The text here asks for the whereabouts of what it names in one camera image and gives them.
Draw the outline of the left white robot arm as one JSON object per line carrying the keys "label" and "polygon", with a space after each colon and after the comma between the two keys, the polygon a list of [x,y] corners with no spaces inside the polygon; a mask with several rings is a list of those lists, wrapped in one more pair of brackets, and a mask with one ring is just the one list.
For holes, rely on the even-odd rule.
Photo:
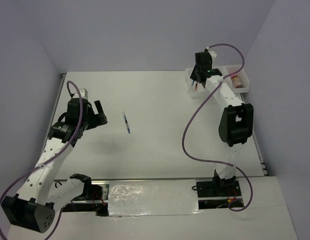
{"label": "left white robot arm", "polygon": [[73,97],[67,103],[67,111],[50,127],[36,171],[28,175],[14,196],[5,196],[1,202],[11,225],[45,233],[52,226],[57,211],[75,198],[91,199],[102,190],[92,185],[89,176],[79,173],[72,174],[54,190],[51,186],[84,131],[107,122],[99,100],[91,104],[87,99]]}

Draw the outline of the dark blue pen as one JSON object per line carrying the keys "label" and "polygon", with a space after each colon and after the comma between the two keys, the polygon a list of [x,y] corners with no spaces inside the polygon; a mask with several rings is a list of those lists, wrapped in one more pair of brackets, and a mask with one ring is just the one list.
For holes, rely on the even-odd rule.
{"label": "dark blue pen", "polygon": [[122,115],[123,115],[123,119],[124,119],[124,122],[125,122],[125,126],[126,126],[126,129],[127,129],[127,132],[128,132],[128,134],[131,134],[131,129],[130,129],[130,126],[129,126],[127,115],[126,115],[126,113],[124,111],[122,112]]}

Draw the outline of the pink-capped clear tube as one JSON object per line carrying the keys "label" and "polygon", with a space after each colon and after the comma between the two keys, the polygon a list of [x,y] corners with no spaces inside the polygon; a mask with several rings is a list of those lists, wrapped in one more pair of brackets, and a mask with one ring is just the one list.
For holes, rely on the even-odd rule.
{"label": "pink-capped clear tube", "polygon": [[234,86],[234,88],[236,89],[242,89],[244,88],[244,85],[242,84],[239,76],[237,74],[233,74],[230,76],[230,79],[232,81],[232,84]]}

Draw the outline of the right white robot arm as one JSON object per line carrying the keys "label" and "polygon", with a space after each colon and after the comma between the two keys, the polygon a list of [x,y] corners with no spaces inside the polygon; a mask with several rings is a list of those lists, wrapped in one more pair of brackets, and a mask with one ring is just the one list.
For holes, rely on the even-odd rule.
{"label": "right white robot arm", "polygon": [[204,50],[195,53],[195,65],[190,78],[212,94],[221,109],[218,135],[226,144],[223,162],[214,171],[211,191],[223,196],[236,188],[236,167],[243,145],[253,133],[254,108],[240,100],[224,81],[224,76],[213,68],[216,52]]}

